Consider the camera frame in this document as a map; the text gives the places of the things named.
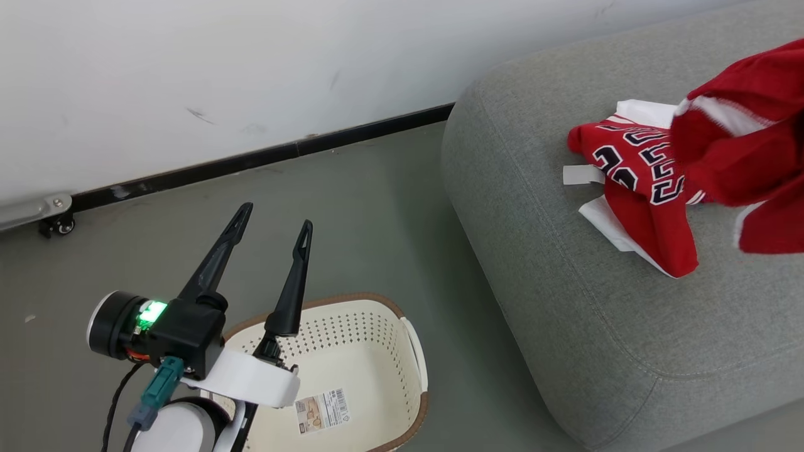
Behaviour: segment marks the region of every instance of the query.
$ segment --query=gray sofa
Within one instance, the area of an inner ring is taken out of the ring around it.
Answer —
[[[804,257],[740,253],[738,210],[698,205],[699,268],[672,280],[578,213],[600,186],[561,176],[584,163],[574,125],[625,99],[677,104],[803,36],[802,0],[750,2],[512,61],[455,105],[447,192],[544,401],[585,447],[660,450],[804,397]]]

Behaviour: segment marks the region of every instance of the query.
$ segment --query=gray ottoman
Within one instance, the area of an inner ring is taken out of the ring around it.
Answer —
[[[476,82],[449,118],[447,192],[541,391],[592,450],[659,450],[804,397],[804,257],[732,247],[737,210],[688,217],[672,280],[578,212],[600,186],[567,132],[617,101],[677,104],[739,58],[804,36],[804,2],[750,2],[543,51]]]

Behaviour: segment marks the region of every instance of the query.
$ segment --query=teal connector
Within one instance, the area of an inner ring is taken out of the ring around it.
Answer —
[[[167,356],[142,393],[140,403],[126,419],[128,424],[132,427],[136,424],[140,430],[148,431],[156,421],[159,409],[170,400],[183,375],[184,362],[174,356]]]

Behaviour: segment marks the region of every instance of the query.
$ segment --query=white plastic basket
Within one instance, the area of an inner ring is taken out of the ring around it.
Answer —
[[[234,327],[226,347],[252,353],[266,316]],[[260,407],[245,450],[385,452],[410,440],[427,413],[427,366],[402,310],[381,295],[343,295],[306,303],[301,324],[279,341],[285,364],[299,366],[297,403]],[[234,413],[230,399],[212,398]]]

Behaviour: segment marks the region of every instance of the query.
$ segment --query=white wall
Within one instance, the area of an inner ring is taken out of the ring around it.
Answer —
[[[449,103],[513,57],[740,1],[2,0],[0,202]]]

